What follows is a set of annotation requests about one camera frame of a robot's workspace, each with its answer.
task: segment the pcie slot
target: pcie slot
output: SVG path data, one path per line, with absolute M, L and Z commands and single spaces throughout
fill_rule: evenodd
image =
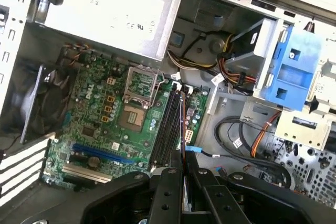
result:
M 95 172 L 93 170 L 89 170 L 72 164 L 64 165 L 62 168 L 62 172 L 94 180 L 100 183 L 107 183 L 112 179 L 112 176 L 106 175 L 104 173 Z
M 112 161 L 116 161 L 122 164 L 133 164 L 135 163 L 134 160 L 131 159 L 127 159 L 109 152 L 105 152 L 105 151 L 101 151 L 95 148 L 91 148 L 88 146 L 84 146 L 81 144 L 74 144 L 72 146 L 72 150 L 75 152 L 84 152 L 86 155 L 89 156 L 94 156 L 94 157 L 98 157 L 98 158 L 106 158 L 108 160 L 112 160 Z

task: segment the computer case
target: computer case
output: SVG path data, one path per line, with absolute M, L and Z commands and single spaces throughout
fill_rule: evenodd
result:
M 176 68 L 168 62 L 167 47 L 181 55 L 200 36 L 198 46 L 187 56 L 212 63 L 223 50 L 228 34 L 238 35 L 265 22 L 269 27 L 277 24 L 277 29 L 292 24 L 303 29 L 312 18 L 322 34 L 334 39 L 334 9 L 302 0 L 0 0 L 0 222 L 21 223 L 76 193 L 40 180 L 50 142 L 65 120 L 64 111 L 57 114 L 50 127 L 43 128 L 41 118 L 40 125 L 32 125 L 32 121 L 37 123 L 37 114 L 41 115 L 37 104 L 53 101 L 41 97 L 43 92 L 57 89 L 52 96 L 64 94 L 59 92 L 61 81 L 39 91 L 39 84 L 47 85 L 55 72 L 61 72 L 67 80 L 67 92 L 60 98 L 62 103 L 54 101 L 53 105 L 69 106 L 66 98 L 77 72 L 68 68 L 69 62 L 64 65 L 63 61 L 69 59 L 60 59 L 65 45 L 80 42 L 79 50 L 85 50 L 87 44 L 100 56 L 172 74 Z M 264 56 L 256 57 L 263 64 Z M 234 61 L 230 64 L 236 68 L 243 65 Z M 259 71 L 256 68 L 250 74 L 258 76 Z M 15 110 L 13 82 L 26 83 L 28 79 L 30 86 L 22 90 L 31 89 L 29 95 L 19 95 L 27 102 L 26 108 L 20 109 L 21 102 Z M 191 82 L 207 82 L 210 86 L 209 77 L 197 76 Z M 14 117 L 27 120 L 9 124 L 11 111 L 23 112 Z

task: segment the orange wire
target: orange wire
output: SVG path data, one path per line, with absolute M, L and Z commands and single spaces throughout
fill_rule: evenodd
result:
M 265 123 L 264 127 L 262 128 L 262 132 L 260 133 L 260 135 L 258 136 L 258 139 L 256 141 L 256 143 L 254 144 L 254 147 L 251 151 L 252 157 L 256 157 L 257 154 L 257 148 L 259 143 L 261 142 L 261 140 L 263 139 L 264 135 L 265 135 L 265 131 L 268 129 L 269 125 L 271 122 L 274 121 L 274 119 L 279 115 L 279 113 L 281 113 L 281 111 L 278 111 L 277 113 L 275 113 L 268 121 L 267 123 Z

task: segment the ram slot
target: ram slot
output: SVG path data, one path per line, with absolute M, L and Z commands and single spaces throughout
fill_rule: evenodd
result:
M 150 157 L 150 168 L 166 166 L 180 138 L 180 94 L 172 90 Z

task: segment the blue connector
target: blue connector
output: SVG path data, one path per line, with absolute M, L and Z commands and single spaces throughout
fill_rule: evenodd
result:
M 277 45 L 268 87 L 262 90 L 261 96 L 266 101 L 301 111 L 320 59 L 323 39 L 293 26 L 284 33 L 286 39 Z
M 89 155 L 89 156 L 95 156 L 95 157 L 99 157 L 99 158 L 105 158 L 111 161 L 116 161 L 122 164 L 134 164 L 135 161 L 131 160 L 131 159 L 127 159 L 124 157 L 121 157 L 119 155 L 115 155 L 109 152 L 105 152 L 105 151 L 101 151 L 101 150 L 97 150 L 95 148 L 91 148 L 88 146 L 84 146 L 81 144 L 74 144 L 72 146 L 72 150 L 75 152 L 84 152 L 85 154 Z
M 196 147 L 196 146 L 189 146 L 189 145 L 187 145 L 187 146 L 185 147 L 185 150 L 186 150 L 186 151 L 192 151 L 192 152 L 201 152 L 201 151 L 202 151 L 202 148 L 200 148 L 200 147 Z

